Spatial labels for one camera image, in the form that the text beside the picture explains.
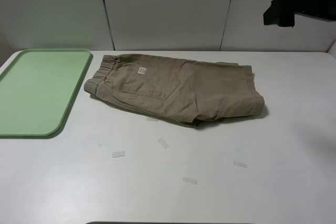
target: fabric label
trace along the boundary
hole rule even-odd
[[[138,73],[139,74],[145,74],[147,71],[147,68],[139,68]]]

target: plastic tray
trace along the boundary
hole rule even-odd
[[[86,49],[20,52],[0,75],[0,136],[55,132],[90,58]]]

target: black object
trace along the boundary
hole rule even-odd
[[[264,25],[293,27],[294,14],[336,20],[336,0],[272,0],[264,13]]]

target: paper strip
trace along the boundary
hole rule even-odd
[[[112,157],[123,157],[125,152],[113,152]]]
[[[233,164],[236,165],[236,166],[240,166],[242,168],[247,168],[247,164],[245,164],[243,162],[239,162],[239,161],[234,160]]]
[[[158,142],[162,145],[163,148],[167,149],[169,147],[168,143],[163,138],[160,138]]]
[[[197,183],[197,180],[196,180],[196,179],[193,179],[193,178],[183,177],[182,180],[183,180],[184,182],[187,182],[187,183],[190,183],[190,184],[193,184],[193,185],[196,185],[196,183]]]
[[[159,119],[154,116],[147,116],[147,121],[157,122]]]

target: back pocket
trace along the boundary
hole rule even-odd
[[[138,64],[127,78],[122,92],[166,100],[180,85],[173,70]]]

